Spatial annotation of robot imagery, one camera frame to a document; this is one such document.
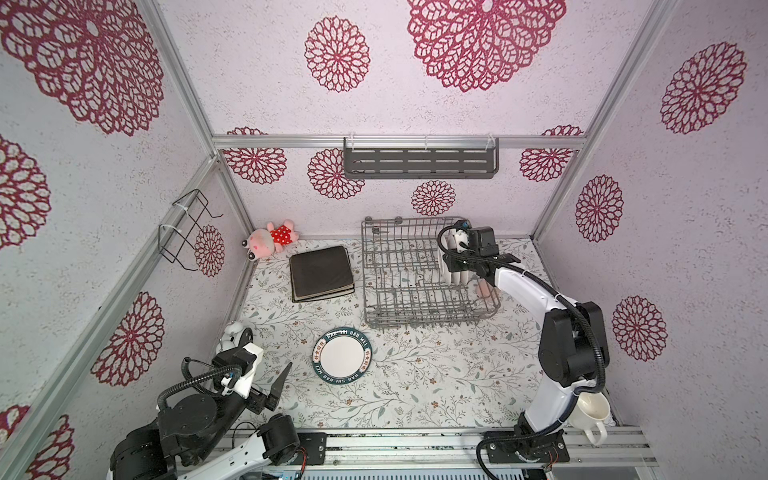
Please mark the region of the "black square plate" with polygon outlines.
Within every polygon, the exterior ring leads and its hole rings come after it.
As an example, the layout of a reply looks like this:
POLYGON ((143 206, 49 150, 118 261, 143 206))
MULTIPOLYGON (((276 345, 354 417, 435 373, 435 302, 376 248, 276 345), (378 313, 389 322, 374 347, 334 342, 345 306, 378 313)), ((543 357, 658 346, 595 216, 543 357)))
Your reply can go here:
POLYGON ((338 298, 346 295, 351 295, 355 293, 355 287, 352 286, 351 288, 347 289, 339 289, 335 291, 320 293, 316 295, 310 295, 310 296, 297 296, 293 291, 291 292, 291 301, 293 303, 307 303, 307 302, 315 302, 315 301, 323 301, 323 300, 330 300, 333 298, 338 298))
POLYGON ((295 254, 289 268, 291 292, 299 297, 355 287, 349 254, 341 245, 295 254))

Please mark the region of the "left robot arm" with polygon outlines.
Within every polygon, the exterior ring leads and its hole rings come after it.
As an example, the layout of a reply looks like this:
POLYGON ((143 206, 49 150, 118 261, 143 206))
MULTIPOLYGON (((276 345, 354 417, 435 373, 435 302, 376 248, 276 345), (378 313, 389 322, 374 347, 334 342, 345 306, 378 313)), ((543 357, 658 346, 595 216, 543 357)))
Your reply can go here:
POLYGON ((265 395, 195 393, 175 405, 168 399, 208 380, 242 379, 239 365, 187 376, 158 396, 157 418, 126 435, 113 450, 109 479, 237 479, 249 471, 292 460, 300 440, 290 416, 276 414, 242 444, 210 461, 208 457, 246 409, 274 411, 292 366, 287 365, 265 395))

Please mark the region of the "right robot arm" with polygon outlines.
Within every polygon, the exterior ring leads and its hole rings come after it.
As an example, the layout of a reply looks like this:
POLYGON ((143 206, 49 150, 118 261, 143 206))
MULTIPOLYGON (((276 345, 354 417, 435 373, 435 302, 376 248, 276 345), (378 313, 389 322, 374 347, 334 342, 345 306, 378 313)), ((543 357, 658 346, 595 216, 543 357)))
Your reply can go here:
POLYGON ((460 219, 442 228, 436 242, 441 274, 448 283, 475 275, 492 291, 511 296, 540 324, 537 358, 543 377, 537 393, 511 432, 478 443, 479 463, 486 464, 495 452, 527 463, 564 460, 561 429, 579 399, 601 393, 606 384, 610 354, 601 308, 566 296, 515 255, 501 253, 490 227, 460 219))

